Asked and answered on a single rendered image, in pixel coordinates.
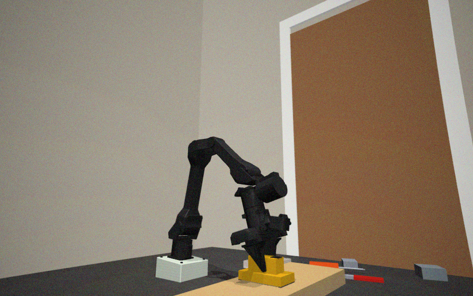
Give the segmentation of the tan panel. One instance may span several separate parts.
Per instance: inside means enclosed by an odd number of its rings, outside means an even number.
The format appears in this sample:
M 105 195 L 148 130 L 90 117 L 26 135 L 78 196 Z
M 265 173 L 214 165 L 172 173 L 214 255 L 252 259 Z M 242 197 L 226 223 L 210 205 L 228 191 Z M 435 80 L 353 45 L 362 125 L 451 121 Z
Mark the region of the tan panel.
M 294 272 L 294 283 L 281 288 L 235 277 L 175 296 L 326 296 L 346 284 L 341 268 L 289 262 L 284 271 Z

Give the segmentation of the orange-handled awl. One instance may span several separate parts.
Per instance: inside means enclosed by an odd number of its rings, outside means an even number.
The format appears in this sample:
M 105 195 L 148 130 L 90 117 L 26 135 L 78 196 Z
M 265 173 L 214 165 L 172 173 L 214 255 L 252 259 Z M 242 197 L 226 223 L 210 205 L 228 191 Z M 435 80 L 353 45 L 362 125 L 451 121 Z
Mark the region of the orange-handled awl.
M 332 268 L 341 268 L 341 269 L 365 270 L 365 269 L 362 269 L 362 268 L 345 268 L 345 267 L 339 267 L 339 266 L 338 266 L 338 263 L 329 263 L 329 262 L 310 261 L 310 265 L 324 266 L 324 267 L 332 267 Z

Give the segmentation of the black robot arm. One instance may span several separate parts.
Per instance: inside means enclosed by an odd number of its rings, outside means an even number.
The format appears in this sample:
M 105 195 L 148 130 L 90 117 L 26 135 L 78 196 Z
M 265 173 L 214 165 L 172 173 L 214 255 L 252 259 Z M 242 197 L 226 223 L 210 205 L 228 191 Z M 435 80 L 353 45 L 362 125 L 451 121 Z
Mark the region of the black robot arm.
M 186 190 L 186 199 L 181 212 L 175 219 L 175 224 L 168 231 L 169 239 L 173 240 L 171 256 L 175 260 L 190 260 L 192 254 L 192 239 L 197 239 L 203 216 L 198 207 L 204 170 L 211 157 L 217 154 L 229 167 L 230 174 L 237 184 L 249 185 L 239 187 L 235 197 L 241 197 L 244 210 L 253 206 L 264 205 L 287 194 L 287 185 L 279 173 L 272 172 L 267 176 L 261 174 L 259 167 L 240 158 L 222 138 L 209 137 L 194 140 L 188 146 L 190 173 Z M 254 186 L 255 185 L 255 186 Z M 270 216 L 264 210 L 260 214 L 261 230 L 274 229 L 290 231 L 291 221 L 285 214 Z

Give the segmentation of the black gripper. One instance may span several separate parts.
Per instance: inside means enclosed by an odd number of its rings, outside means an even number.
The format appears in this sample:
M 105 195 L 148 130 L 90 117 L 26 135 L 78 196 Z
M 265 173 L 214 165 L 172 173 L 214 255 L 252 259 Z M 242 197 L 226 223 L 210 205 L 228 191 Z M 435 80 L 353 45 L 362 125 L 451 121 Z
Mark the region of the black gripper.
M 260 214 L 264 210 L 265 214 L 269 210 L 264 205 L 253 206 L 244 210 L 242 219 L 246 218 L 248 229 L 239 230 L 232 233 L 230 239 L 232 245 L 238 245 L 245 242 L 244 248 L 251 256 L 253 261 L 262 272 L 266 272 L 265 255 L 276 256 L 277 244 L 281 241 L 281 237 L 287 236 L 287 231 L 274 229 L 269 231 L 261 230 Z

